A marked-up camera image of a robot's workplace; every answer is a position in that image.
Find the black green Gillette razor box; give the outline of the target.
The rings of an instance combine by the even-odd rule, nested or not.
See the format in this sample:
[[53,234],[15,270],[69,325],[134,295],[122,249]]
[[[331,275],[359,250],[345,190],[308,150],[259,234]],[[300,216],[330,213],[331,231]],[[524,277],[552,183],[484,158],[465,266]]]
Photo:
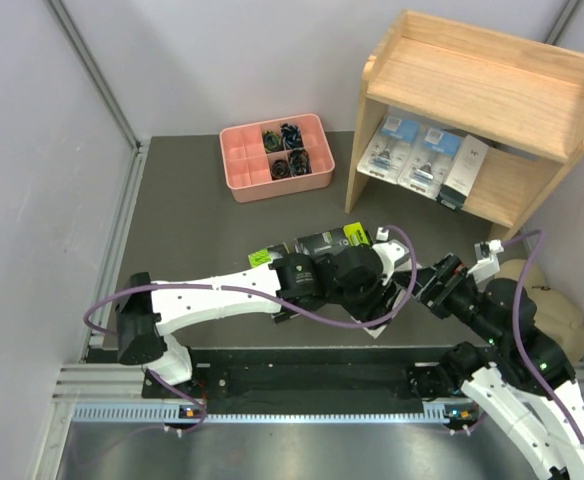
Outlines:
[[294,240],[295,252],[311,257],[325,254],[336,255],[348,247],[359,245],[373,245],[373,240],[361,222],[350,223]]

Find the white Harry's razor box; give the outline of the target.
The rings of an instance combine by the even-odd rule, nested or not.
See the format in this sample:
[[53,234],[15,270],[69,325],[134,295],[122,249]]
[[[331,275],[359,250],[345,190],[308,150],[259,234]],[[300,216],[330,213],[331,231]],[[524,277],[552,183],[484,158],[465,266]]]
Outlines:
[[406,297],[410,277],[411,272],[408,270],[395,272],[379,297],[379,302],[370,309],[363,322],[376,320],[392,311]]

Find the black green face-print razor box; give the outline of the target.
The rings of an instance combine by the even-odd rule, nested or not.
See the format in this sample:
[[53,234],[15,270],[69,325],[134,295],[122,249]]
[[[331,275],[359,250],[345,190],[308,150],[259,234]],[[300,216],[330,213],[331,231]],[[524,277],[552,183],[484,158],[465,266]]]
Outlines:
[[279,279],[279,274],[277,270],[272,267],[272,264],[290,254],[290,249],[286,243],[279,243],[275,245],[270,245],[256,252],[250,253],[248,255],[248,263],[251,268],[260,268],[262,265],[267,265],[273,272],[274,278],[277,280],[278,284],[268,283],[268,287],[253,286],[253,289],[267,292],[268,294],[277,297],[278,291],[281,289],[282,281]]

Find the white razor box dark end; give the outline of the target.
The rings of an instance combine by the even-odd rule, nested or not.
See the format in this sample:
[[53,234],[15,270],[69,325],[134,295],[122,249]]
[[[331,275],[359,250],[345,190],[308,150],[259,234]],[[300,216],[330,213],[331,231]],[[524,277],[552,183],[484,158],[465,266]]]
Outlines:
[[441,184],[437,202],[459,211],[468,199],[478,177],[489,146],[480,139],[467,135],[453,159],[451,168]]

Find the blue white razor blister pack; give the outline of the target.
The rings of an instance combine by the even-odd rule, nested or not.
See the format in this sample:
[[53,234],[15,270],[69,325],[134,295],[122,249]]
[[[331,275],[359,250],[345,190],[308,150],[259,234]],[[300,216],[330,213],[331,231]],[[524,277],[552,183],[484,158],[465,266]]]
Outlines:
[[381,122],[357,165],[359,173],[397,184],[421,125],[388,115]]

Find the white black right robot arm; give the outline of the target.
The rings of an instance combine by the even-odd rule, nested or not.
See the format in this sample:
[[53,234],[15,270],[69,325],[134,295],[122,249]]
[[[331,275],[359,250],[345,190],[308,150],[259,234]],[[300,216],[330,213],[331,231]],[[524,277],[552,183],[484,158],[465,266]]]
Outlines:
[[465,396],[508,436],[540,479],[584,479],[584,400],[563,348],[535,324],[525,288],[494,278],[479,288],[448,254],[394,280],[440,319],[454,317],[487,347],[462,342],[433,366],[408,369],[423,400]]

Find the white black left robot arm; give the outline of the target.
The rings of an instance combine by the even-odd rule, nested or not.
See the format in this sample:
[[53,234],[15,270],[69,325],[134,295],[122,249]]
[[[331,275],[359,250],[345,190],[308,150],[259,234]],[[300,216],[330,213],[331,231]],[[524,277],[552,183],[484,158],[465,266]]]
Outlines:
[[226,317],[266,313],[283,319],[341,306],[361,326],[391,318],[399,294],[392,276],[408,251],[390,241],[334,254],[290,253],[258,267],[189,283],[138,274],[116,302],[117,360],[143,366],[177,396],[198,387],[189,350],[174,332]]

